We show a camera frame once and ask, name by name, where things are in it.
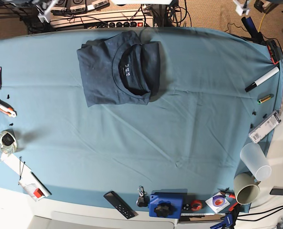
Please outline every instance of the wooden floor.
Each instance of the wooden floor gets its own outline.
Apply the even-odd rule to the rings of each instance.
[[[254,7],[255,0],[250,3],[251,16],[256,28],[259,27],[263,13],[257,11]],[[184,0],[180,0],[180,6],[184,7]],[[121,10],[129,9],[132,5],[124,7],[115,7],[111,4],[105,10]],[[235,4],[232,0],[187,0],[187,8],[192,17],[192,25],[195,27],[205,27],[216,30],[227,30],[227,23],[235,23],[242,26],[241,17],[235,12]],[[268,13],[261,27],[261,32],[268,38],[277,38],[283,48],[283,4],[278,5],[273,11]],[[186,18],[187,26],[190,25],[189,18]],[[233,34],[239,36],[249,36],[241,28],[234,25],[229,26]],[[0,20],[0,39],[6,39],[14,36],[27,34],[26,27],[19,19],[3,19]]]

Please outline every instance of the white marker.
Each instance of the white marker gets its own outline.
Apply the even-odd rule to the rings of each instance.
[[[274,67],[272,70],[270,70],[267,74],[265,74],[263,77],[259,78],[258,80],[256,80],[254,83],[252,83],[251,85],[249,85],[245,91],[249,92],[250,90],[254,89],[255,87],[259,86],[260,84],[262,84],[264,81],[267,81],[268,79],[270,79],[273,75],[275,75],[276,73],[279,72],[279,68],[278,67]]]

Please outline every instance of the keychain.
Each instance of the keychain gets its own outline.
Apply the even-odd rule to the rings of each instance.
[[[138,190],[140,196],[138,197],[138,199],[136,201],[136,205],[139,206],[140,208],[147,207],[148,202],[149,202],[149,198],[145,195],[145,191],[143,190],[143,186],[139,186],[139,188],[137,190]]]

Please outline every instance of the blue box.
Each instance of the blue box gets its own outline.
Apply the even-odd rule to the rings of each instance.
[[[150,196],[149,202],[149,216],[158,217],[154,209],[161,203],[171,204],[173,213],[167,218],[179,219],[181,216],[183,206],[183,195],[177,193],[154,193]]]

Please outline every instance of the orange box cutter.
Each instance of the orange box cutter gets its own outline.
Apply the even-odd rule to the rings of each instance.
[[[2,104],[0,104],[0,112],[8,115],[9,117],[13,117],[13,118],[17,116],[17,113],[11,107],[5,107]]]

